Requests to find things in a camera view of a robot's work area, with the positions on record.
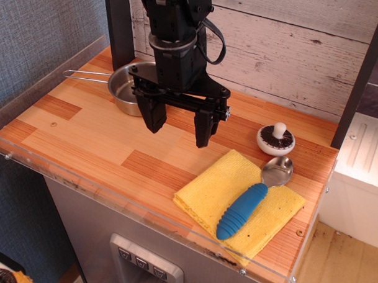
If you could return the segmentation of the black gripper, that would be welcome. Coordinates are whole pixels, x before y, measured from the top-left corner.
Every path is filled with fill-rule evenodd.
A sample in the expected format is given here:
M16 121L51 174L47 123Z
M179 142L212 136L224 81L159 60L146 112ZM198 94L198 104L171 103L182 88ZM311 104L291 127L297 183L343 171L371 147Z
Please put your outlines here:
M206 35L190 34L185 40L169 42L149 34L148 41L155 62L143 62L130 70L135 82L133 93L147 129L157 133L162 128L167 120L166 104L180 107L196 112L196 146L206 147L219 121L230 116L230 91L206 72L208 63L219 64L223 60L226 48L217 60L211 61Z

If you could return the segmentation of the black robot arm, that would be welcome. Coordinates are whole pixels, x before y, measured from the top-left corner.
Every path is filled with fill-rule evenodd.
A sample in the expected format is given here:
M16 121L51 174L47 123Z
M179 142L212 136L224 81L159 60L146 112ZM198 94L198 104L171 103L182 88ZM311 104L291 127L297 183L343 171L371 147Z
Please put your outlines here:
M220 64L207 56L207 31L221 41L223 34L208 20L214 11L212 0L142 0L150 23L148 41L154 63L142 63L130 70L133 93L147 129L156 133L167 120L166 106L195 114L196 145L208 145L220 121L230 115L230 91L207 74L207 65Z

